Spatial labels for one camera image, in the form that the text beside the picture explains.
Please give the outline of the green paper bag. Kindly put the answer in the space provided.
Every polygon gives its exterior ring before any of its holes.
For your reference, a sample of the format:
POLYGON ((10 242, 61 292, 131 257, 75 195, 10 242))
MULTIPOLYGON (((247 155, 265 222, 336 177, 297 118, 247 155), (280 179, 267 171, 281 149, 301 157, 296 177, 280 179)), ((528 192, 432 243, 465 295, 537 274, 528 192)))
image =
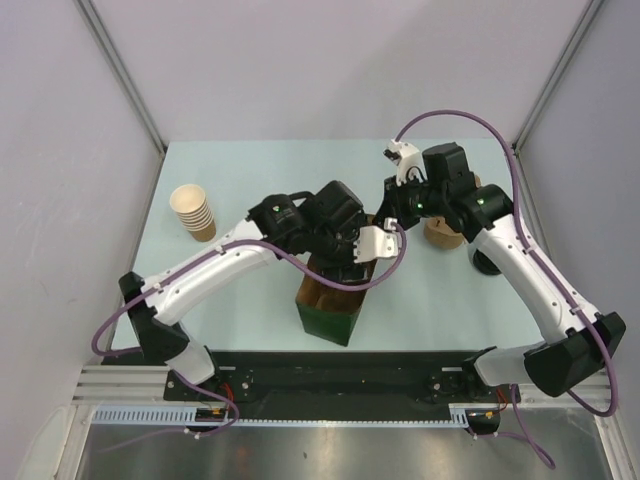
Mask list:
MULTIPOLYGON (((376 260, 348 264, 345 255, 330 258, 315 248, 306 267, 332 282, 347 286, 365 284, 373 279, 376 260)), ((304 331, 340 346, 348 346, 360 315, 367 290, 343 291, 304 275, 295 297, 304 331)))

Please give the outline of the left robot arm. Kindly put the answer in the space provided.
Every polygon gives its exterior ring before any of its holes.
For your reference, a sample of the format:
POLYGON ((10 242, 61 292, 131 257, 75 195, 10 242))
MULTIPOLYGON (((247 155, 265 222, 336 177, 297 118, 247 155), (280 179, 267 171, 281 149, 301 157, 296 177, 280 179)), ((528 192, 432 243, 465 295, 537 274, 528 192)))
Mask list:
POLYGON ((332 180, 320 191, 273 194, 200 254, 162 274, 129 272, 119 288, 145 359, 167 365, 197 398, 214 397, 221 376, 209 350, 180 325, 181 319, 219 288, 284 257, 311 254, 321 275, 354 286, 365 268, 354 261, 354 243, 368 223, 359 198, 332 180))

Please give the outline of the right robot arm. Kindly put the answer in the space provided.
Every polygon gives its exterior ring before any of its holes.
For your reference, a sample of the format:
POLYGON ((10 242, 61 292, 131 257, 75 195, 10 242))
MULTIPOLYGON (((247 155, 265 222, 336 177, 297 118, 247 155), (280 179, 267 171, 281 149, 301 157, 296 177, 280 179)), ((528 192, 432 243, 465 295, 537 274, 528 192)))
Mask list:
POLYGON ((616 312, 601 313, 549 261, 502 188, 479 186, 464 149, 446 143, 424 151, 390 141, 385 156, 396 167, 384 182, 376 214, 408 230, 423 218, 441 217, 473 248, 472 263, 484 274, 509 282, 535 320, 542 343, 511 349, 488 348, 461 376, 463 393, 484 401, 497 385, 532 383, 551 397, 601 370, 626 332, 616 312))

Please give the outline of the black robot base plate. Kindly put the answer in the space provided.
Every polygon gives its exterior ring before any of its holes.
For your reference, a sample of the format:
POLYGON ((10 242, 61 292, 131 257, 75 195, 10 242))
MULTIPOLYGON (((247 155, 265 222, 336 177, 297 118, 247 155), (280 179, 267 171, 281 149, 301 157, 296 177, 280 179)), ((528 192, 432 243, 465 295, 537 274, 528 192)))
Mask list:
POLYGON ((385 422, 443 420, 449 406, 499 413, 506 384, 482 385, 469 351, 213 353, 205 388, 231 393, 244 420, 385 422))

